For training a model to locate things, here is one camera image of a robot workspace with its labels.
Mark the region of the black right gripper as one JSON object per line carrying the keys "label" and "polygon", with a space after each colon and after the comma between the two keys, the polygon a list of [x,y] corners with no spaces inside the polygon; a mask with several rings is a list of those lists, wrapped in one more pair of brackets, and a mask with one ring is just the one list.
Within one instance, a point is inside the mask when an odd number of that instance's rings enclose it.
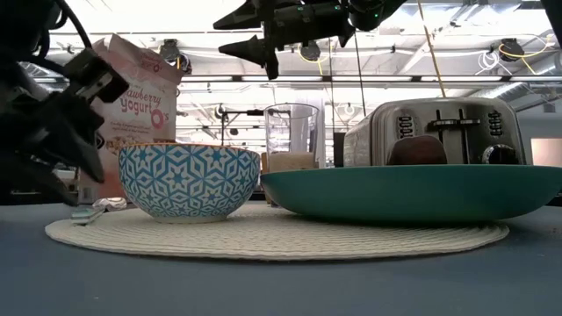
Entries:
{"label": "black right gripper", "polygon": [[[213,23],[215,30],[259,28],[261,0],[245,0],[233,12]],[[270,80],[278,78],[275,47],[320,40],[336,36],[344,46],[354,35],[348,22],[347,2],[340,0],[276,0],[263,19],[263,39],[252,38],[226,44],[219,52],[264,68]]]}

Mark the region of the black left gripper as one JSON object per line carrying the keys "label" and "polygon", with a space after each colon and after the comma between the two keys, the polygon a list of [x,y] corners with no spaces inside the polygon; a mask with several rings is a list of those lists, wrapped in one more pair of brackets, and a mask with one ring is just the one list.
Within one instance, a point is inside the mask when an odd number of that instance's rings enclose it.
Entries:
{"label": "black left gripper", "polygon": [[[49,63],[30,54],[0,52],[0,148],[26,150],[51,165],[76,167],[103,182],[93,97],[79,93],[82,86],[74,80],[63,91],[43,89],[20,66],[22,61]],[[77,197],[50,169],[0,169],[0,204],[13,202],[15,190],[77,206]]]}

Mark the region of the metal spoon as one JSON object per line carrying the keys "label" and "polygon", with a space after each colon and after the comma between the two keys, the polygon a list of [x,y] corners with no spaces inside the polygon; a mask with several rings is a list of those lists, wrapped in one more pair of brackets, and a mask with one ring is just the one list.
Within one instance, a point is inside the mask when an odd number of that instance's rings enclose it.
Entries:
{"label": "metal spoon", "polygon": [[74,225],[85,226],[96,220],[105,212],[120,211],[127,208],[123,197],[100,198],[92,205],[79,206],[71,212],[70,220]]}

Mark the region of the pink cereal box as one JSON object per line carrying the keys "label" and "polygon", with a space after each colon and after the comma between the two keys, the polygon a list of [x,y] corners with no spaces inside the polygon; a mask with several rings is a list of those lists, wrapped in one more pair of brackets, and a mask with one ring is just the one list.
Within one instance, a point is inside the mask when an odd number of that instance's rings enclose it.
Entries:
{"label": "pink cereal box", "polygon": [[96,41],[93,49],[129,84],[112,103],[95,100],[94,110],[104,118],[98,129],[97,152],[104,182],[96,183],[83,171],[78,180],[78,202],[125,196],[119,181],[119,150],[126,145],[176,138],[177,85],[183,72],[157,52],[137,47],[117,34]]}

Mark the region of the dark red apple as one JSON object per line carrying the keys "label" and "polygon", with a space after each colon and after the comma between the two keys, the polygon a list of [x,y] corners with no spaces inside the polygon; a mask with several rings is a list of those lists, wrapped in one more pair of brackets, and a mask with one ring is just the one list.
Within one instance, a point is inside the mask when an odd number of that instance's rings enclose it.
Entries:
{"label": "dark red apple", "polygon": [[398,140],[388,156],[387,165],[447,164],[447,156],[440,140],[430,135]]}

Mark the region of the clear drinking glass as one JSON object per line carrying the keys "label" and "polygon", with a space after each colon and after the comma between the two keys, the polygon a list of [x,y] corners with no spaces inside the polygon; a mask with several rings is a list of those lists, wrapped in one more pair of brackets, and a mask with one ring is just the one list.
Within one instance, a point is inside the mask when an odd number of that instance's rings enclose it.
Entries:
{"label": "clear drinking glass", "polygon": [[310,104],[274,104],[264,110],[267,172],[317,169],[319,109]]}

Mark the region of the red bowl of cereal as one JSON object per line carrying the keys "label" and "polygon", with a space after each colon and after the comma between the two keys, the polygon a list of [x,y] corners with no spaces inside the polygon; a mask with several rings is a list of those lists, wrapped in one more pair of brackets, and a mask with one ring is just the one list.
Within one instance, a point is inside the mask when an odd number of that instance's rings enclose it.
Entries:
{"label": "red bowl of cereal", "polygon": [[261,156],[236,147],[151,143],[119,150],[126,196],[161,223],[226,219],[249,200],[260,171]]}

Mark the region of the white round plate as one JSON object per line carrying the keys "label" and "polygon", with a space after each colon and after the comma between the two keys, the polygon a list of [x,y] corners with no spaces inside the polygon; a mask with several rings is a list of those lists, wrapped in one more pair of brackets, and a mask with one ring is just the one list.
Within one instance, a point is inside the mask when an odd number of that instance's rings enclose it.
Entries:
{"label": "white round plate", "polygon": [[45,233],[54,241],[111,253],[286,262],[458,253],[501,241],[509,228],[339,225],[245,205],[213,223],[162,224],[129,209],[107,212],[85,226],[58,220]]}

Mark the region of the silver four-slot toaster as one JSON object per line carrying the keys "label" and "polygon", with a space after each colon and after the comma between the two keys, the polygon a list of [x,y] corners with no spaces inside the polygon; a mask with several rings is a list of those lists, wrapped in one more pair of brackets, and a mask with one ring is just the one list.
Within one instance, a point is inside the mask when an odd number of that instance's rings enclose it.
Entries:
{"label": "silver four-slot toaster", "polygon": [[392,101],[380,105],[346,132],[345,167],[398,162],[400,149],[414,151],[413,139],[449,164],[527,163],[515,110],[495,98],[453,97]]}

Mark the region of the teal round plate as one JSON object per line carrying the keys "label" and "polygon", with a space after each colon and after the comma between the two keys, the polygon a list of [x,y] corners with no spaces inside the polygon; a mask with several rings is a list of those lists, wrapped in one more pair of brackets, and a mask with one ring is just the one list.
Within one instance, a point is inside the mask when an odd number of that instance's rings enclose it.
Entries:
{"label": "teal round plate", "polygon": [[264,174],[277,204],[308,217],[361,223],[472,223],[533,212],[562,190],[562,168],[403,165]]}

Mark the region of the black aluminium table frame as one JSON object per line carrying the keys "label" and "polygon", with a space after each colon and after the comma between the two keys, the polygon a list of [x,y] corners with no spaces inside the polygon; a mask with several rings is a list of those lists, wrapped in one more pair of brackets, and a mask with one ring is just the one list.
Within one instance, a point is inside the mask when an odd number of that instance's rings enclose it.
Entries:
{"label": "black aluminium table frame", "polygon": [[540,0],[540,2],[562,47],[562,0]]}

